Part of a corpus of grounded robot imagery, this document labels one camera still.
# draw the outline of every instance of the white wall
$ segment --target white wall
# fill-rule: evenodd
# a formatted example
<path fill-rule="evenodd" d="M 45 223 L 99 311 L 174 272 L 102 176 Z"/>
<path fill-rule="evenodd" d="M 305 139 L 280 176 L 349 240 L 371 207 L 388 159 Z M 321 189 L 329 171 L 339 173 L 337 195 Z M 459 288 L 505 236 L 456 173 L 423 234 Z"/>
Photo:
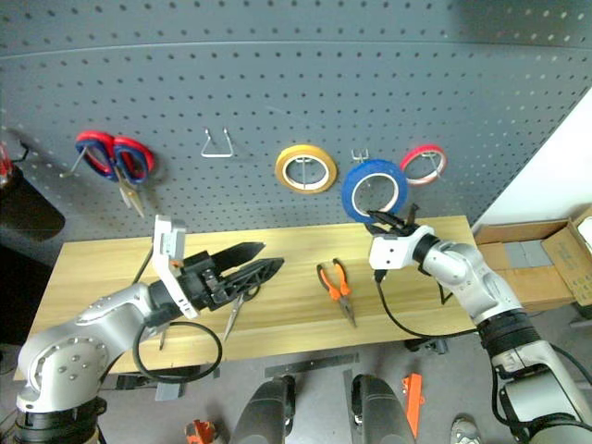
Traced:
<path fill-rule="evenodd" d="M 473 228 L 566 217 L 587 203 L 592 203 L 592 90 Z"/>

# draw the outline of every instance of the red scissors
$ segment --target red scissors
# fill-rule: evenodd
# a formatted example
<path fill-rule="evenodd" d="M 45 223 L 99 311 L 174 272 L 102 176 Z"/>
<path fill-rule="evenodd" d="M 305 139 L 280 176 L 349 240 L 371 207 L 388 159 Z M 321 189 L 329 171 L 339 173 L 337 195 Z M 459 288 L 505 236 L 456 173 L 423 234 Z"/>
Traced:
<path fill-rule="evenodd" d="M 154 168 L 154 155 L 130 137 L 100 131 L 84 131 L 76 138 L 76 150 L 100 176 L 117 182 L 121 197 L 144 217 L 135 185 L 145 182 Z"/>

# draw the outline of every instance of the orange object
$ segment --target orange object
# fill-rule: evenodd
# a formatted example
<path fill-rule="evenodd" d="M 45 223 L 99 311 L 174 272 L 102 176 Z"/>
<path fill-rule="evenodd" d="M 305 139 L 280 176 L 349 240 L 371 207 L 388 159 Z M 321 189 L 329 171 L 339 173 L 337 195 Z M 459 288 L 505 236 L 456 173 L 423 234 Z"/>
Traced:
<path fill-rule="evenodd" d="M 345 274 L 345 268 L 337 257 L 333 258 L 333 265 L 335 266 L 337 274 L 339 275 L 339 289 L 341 290 L 341 294 L 343 296 L 347 296 L 352 292 L 352 290 L 350 290 L 350 287 L 348 286 L 348 277 Z"/>
<path fill-rule="evenodd" d="M 187 444 L 212 444 L 216 438 L 216 427 L 210 421 L 194 420 L 185 427 Z"/>
<path fill-rule="evenodd" d="M 413 432 L 413 436 L 417 438 L 419 433 L 419 406 L 426 402 L 422 396 L 422 376 L 416 373 L 411 373 L 403 379 L 403 392 L 407 394 L 407 421 Z"/>
<path fill-rule="evenodd" d="M 325 289 L 328 290 L 331 299 L 333 301 L 338 301 L 341 297 L 341 293 L 339 292 L 339 289 L 337 287 L 334 287 L 331 281 L 328 279 L 322 265 L 319 264 L 316 266 L 316 274 L 318 275 L 318 278 L 321 280 L 323 287 L 325 287 Z"/>

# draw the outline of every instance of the cardboard box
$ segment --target cardboard box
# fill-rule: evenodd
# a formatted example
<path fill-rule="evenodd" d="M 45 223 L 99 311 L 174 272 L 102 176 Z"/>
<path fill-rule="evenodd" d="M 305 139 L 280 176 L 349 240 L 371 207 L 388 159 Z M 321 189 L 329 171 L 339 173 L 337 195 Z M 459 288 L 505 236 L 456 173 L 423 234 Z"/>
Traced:
<path fill-rule="evenodd" d="M 508 280 L 524 306 L 534 293 L 542 296 L 537 309 L 572 302 L 592 304 L 592 254 L 576 229 L 578 221 L 592 216 L 592 205 L 570 219 L 485 226 L 476 234 L 477 247 L 489 266 Z M 515 268 L 505 243 L 542 240 L 553 265 Z"/>

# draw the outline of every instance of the shoe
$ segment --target shoe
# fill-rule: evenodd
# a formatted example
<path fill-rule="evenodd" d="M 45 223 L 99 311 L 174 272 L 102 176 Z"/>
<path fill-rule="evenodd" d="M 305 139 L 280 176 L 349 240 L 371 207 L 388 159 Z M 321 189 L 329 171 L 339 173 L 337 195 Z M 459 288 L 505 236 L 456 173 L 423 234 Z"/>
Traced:
<path fill-rule="evenodd" d="M 450 429 L 450 444 L 483 444 L 475 423 L 466 416 L 459 415 Z"/>

